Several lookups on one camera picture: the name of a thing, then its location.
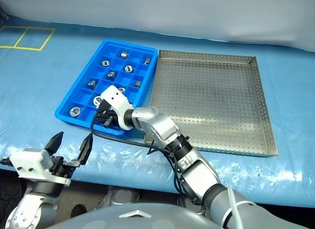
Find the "black cable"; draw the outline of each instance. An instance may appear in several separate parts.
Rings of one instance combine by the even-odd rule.
[[[96,114],[94,115],[93,117],[93,120],[91,122],[91,126],[90,126],[90,130],[91,130],[91,133],[98,136],[98,137],[101,137],[101,138],[104,138],[104,139],[109,139],[109,140],[113,140],[113,141],[116,141],[116,142],[120,142],[120,143],[123,143],[123,144],[131,144],[131,145],[135,145],[135,146],[140,146],[140,147],[146,147],[146,148],[152,148],[156,151],[160,151],[162,152],[163,154],[169,154],[170,152],[165,150],[165,149],[162,149],[162,148],[159,148],[157,146],[151,146],[149,144],[142,144],[142,143],[138,143],[138,142],[134,142],[134,141],[129,141],[129,140],[124,140],[124,139],[118,139],[118,138],[115,138],[115,137],[111,137],[111,136],[107,136],[107,135],[103,135],[101,133],[97,133],[95,132],[94,130],[94,124],[95,124],[95,121],[96,121],[96,117],[98,115],[98,112],[96,112]]]
[[[154,140],[152,141],[151,145],[149,144],[142,144],[142,143],[138,143],[138,142],[134,142],[134,141],[129,141],[129,140],[124,140],[124,139],[118,139],[118,138],[115,138],[115,137],[111,137],[111,136],[107,136],[107,135],[104,135],[104,134],[101,134],[101,133],[98,133],[98,132],[95,132],[94,130],[94,124],[96,122],[96,118],[98,116],[98,113],[99,111],[96,112],[96,114],[94,115],[92,121],[91,121],[91,125],[90,125],[90,130],[91,130],[91,133],[98,136],[98,137],[101,137],[101,138],[104,138],[104,139],[108,139],[108,140],[112,140],[112,141],[116,141],[116,142],[119,142],[119,143],[123,143],[123,144],[130,144],[130,145],[134,145],[134,146],[140,146],[140,147],[147,147],[149,148],[149,151],[147,153],[147,155],[149,154],[152,154],[154,152],[157,152],[157,151],[160,151],[167,159],[167,161],[169,162],[169,164],[171,165],[173,171],[174,171],[174,187],[175,189],[178,191],[178,193],[181,195],[181,198],[182,198],[182,201],[183,201],[183,206],[186,208],[186,204],[185,204],[185,200],[183,199],[183,196],[185,195],[183,190],[182,190],[182,187],[181,187],[181,184],[180,184],[180,181],[179,181],[179,178],[178,178],[178,172],[177,172],[177,169],[178,169],[178,166],[177,166],[177,160],[175,158],[174,155],[172,155],[172,160],[170,159],[170,152],[165,150],[165,149],[162,149],[160,147],[157,147],[157,146],[154,146]]]

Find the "metal nut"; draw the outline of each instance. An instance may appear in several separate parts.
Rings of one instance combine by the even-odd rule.
[[[98,107],[102,101],[103,101],[103,100],[100,98],[100,96],[96,96],[96,97],[93,99],[93,103],[94,103],[94,105],[95,105],[96,107]]]
[[[126,65],[125,71],[126,72],[133,72],[133,67],[131,65]]]
[[[77,117],[80,115],[80,113],[81,113],[81,108],[79,107],[73,107],[70,109],[70,112],[69,112],[71,117]]]
[[[109,66],[110,62],[109,61],[102,61],[103,66]]]
[[[146,58],[145,61],[144,61],[144,64],[145,65],[149,65],[150,61],[151,61],[151,58]]]
[[[126,91],[126,89],[125,88],[118,88],[118,90],[123,94],[125,91]]]
[[[141,81],[140,81],[140,80],[136,80],[136,82],[134,83],[134,86],[135,86],[136,88],[140,88],[140,86],[141,86]]]
[[[128,55],[129,55],[129,52],[126,52],[126,51],[122,51],[122,53],[121,53],[121,56],[123,59],[126,59],[128,57]]]
[[[107,78],[110,80],[115,80],[116,77],[116,73],[111,71],[110,73],[108,73]]]
[[[88,86],[92,89],[94,89],[96,87],[96,80],[91,80],[89,83],[88,83]]]

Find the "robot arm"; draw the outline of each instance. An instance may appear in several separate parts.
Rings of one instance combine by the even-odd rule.
[[[155,107],[133,109],[114,86],[101,94],[102,113],[113,109],[116,125],[124,130],[135,127],[152,136],[155,143],[175,157],[180,184],[189,199],[203,204],[213,222],[223,228],[304,228],[277,218],[235,190],[221,184],[213,167],[188,142],[167,115]]]
[[[77,159],[66,162],[63,157],[53,156],[61,145],[63,132],[53,136],[44,149],[25,149],[16,152],[1,163],[13,166],[19,177],[34,181],[31,191],[24,195],[9,215],[6,229],[44,229],[54,224],[59,195],[70,185],[73,172],[85,165],[92,150],[93,136],[82,142]]]

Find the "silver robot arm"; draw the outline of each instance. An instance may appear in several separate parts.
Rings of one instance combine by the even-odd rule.
[[[191,146],[173,120],[157,108],[133,109],[127,98],[114,86],[104,91],[101,98],[117,114],[119,127],[124,130],[136,127],[148,133],[160,148],[174,155],[177,171],[181,173],[180,184],[186,195],[193,203],[204,205],[211,220],[220,227],[305,228],[275,217],[237,191],[222,185],[213,167]]]

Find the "wire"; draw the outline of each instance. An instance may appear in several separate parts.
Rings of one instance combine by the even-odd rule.
[[[178,172],[177,172],[178,166],[177,166],[177,160],[176,160],[175,156],[172,155],[169,151],[167,151],[165,149],[162,149],[160,147],[154,146],[153,145],[154,144],[154,140],[152,141],[151,145],[149,145],[149,144],[142,144],[142,143],[129,141],[129,140],[124,140],[124,139],[118,139],[118,138],[115,138],[115,137],[107,136],[107,135],[104,135],[104,134],[96,132],[94,130],[94,124],[96,122],[96,118],[97,118],[98,113],[99,113],[99,111],[96,112],[96,114],[94,115],[94,117],[93,117],[93,119],[91,121],[90,130],[91,130],[92,134],[94,134],[94,135],[96,135],[98,137],[104,138],[104,139],[116,141],[116,142],[123,143],[123,144],[130,144],[130,145],[134,145],[134,146],[147,147],[147,148],[149,148],[149,151],[148,151],[147,155],[150,155],[150,154],[152,154],[154,152],[160,151],[166,157],[167,161],[169,162],[169,164],[171,165],[171,167],[172,167],[172,169],[174,171],[173,182],[174,182],[175,189],[181,195],[183,206],[186,208],[185,199],[183,197],[183,196],[185,196],[185,194],[184,194],[184,192],[182,190],[182,187],[181,187],[181,184],[180,184],[180,181],[179,181]]]
[[[237,229],[243,229],[242,219],[241,219],[240,213],[237,209],[234,192],[233,192],[233,189],[231,186],[227,187],[227,193],[228,193],[228,199],[230,201],[230,206],[232,209],[232,215],[235,219],[236,228]]]
[[[115,137],[111,137],[111,136],[107,136],[107,135],[103,135],[101,133],[95,132],[94,124],[95,124],[97,115],[98,115],[98,112],[96,112],[96,114],[94,115],[93,120],[91,122],[90,130],[91,130],[92,134],[94,134],[94,135],[96,135],[98,137],[104,138],[104,139],[113,140],[113,141],[120,142],[120,143],[123,143],[123,144],[131,144],[131,145],[140,146],[140,147],[152,148],[152,149],[154,149],[156,151],[162,152],[163,154],[170,154],[169,151],[167,151],[165,149],[162,149],[162,148],[159,148],[157,146],[151,146],[149,144],[142,144],[142,143],[138,143],[138,142],[134,142],[134,141],[118,139],[118,138],[115,138]]]

